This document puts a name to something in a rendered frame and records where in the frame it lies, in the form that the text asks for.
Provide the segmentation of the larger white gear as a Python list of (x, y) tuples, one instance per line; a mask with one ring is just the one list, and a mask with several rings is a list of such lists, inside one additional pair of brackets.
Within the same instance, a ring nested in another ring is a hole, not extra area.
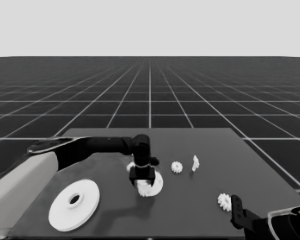
[(221, 193), (217, 198), (217, 202), (224, 211), (230, 212), (232, 210), (231, 197), (228, 194)]

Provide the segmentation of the small white T-shaped piece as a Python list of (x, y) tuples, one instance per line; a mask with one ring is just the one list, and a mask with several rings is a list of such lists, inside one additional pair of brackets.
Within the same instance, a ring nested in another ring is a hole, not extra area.
[(200, 166), (200, 162), (199, 159), (196, 155), (193, 156), (193, 165), (192, 165), (192, 172), (195, 172)]

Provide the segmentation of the large thick white disc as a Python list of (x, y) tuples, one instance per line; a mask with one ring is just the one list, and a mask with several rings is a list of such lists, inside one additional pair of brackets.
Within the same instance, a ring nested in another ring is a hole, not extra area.
[(49, 224), (60, 232), (70, 232), (85, 224), (98, 208), (101, 194), (98, 185), (81, 179), (66, 186), (53, 200)]

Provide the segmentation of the white round carrier with pins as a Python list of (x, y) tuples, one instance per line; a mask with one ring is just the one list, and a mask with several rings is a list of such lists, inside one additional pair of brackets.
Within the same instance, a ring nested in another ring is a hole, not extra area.
[(158, 195), (161, 192), (163, 185), (164, 185), (163, 177), (158, 171), (156, 171), (155, 172), (155, 183), (152, 186), (152, 194), (149, 197)]

